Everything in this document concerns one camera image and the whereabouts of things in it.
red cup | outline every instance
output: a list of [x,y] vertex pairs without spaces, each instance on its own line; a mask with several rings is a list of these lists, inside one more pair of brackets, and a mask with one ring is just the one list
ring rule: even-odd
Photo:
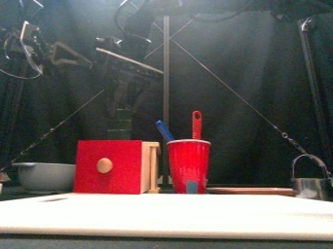
[[188,186],[196,188],[195,193],[205,193],[209,147],[208,141],[196,139],[167,143],[171,182],[177,194],[188,194]]

red spatula handle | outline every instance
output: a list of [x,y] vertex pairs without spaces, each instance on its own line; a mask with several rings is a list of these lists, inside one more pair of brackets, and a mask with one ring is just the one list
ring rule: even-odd
[[192,139],[201,139],[203,116],[199,111],[192,112]]

metal pole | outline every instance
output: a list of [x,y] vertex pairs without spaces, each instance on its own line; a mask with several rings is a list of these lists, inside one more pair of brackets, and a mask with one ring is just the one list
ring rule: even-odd
[[327,138],[327,127],[326,127],[324,118],[323,118],[320,98],[319,98],[318,85],[316,85],[316,77],[315,77],[312,58],[310,54],[310,45],[308,45],[310,19],[299,20],[298,27],[299,27],[300,43],[302,43],[302,48],[303,48],[307,75],[308,75],[308,87],[310,87],[311,101],[312,101],[312,107],[314,107],[314,113],[315,113],[315,119],[316,119],[322,155],[323,155],[323,159],[326,163],[330,165],[331,153],[328,149],[330,146],[328,146],[328,138]]
[[[169,97],[169,17],[164,16],[164,94],[163,94],[163,121],[168,126],[168,97]],[[163,145],[163,184],[168,183],[167,146]]]

black backdrop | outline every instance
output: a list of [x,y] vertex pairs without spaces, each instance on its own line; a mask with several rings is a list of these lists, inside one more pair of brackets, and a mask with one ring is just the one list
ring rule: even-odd
[[[96,37],[121,38],[113,22],[120,2],[44,1],[44,10],[34,21],[45,39],[61,41],[92,59]],[[1,13],[13,13],[2,15],[1,21],[19,26],[15,1],[1,0],[1,3]],[[315,23],[311,51],[324,121],[331,126],[331,16],[315,17]],[[145,63],[163,70],[160,28],[161,17],[152,25]],[[228,88],[308,153],[322,157],[322,150],[330,148],[322,148],[319,144],[296,23],[278,22],[268,13],[243,13],[217,23],[201,23],[180,16],[169,17],[169,34],[173,35],[169,41],[168,126],[175,138],[188,138],[191,112],[203,112],[203,139],[212,142],[209,183],[287,186],[290,163],[299,152]],[[1,69],[22,73],[23,63],[19,59],[5,59],[1,51]],[[26,68],[23,75],[33,75],[30,69]],[[76,67],[30,81],[0,75],[2,164],[105,88],[100,78],[96,70]],[[13,99],[19,89],[22,97],[13,122]],[[138,99],[133,139],[163,143],[155,129],[155,120],[161,118],[161,90],[161,83],[152,85]],[[74,163],[76,141],[106,139],[105,101],[106,95],[101,94],[19,160]],[[299,170],[303,176],[316,175],[314,166]]]

white table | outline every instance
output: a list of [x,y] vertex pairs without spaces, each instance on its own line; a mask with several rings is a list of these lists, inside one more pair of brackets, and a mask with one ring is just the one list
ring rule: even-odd
[[333,202],[287,196],[64,194],[2,201],[0,210],[6,238],[333,241]]

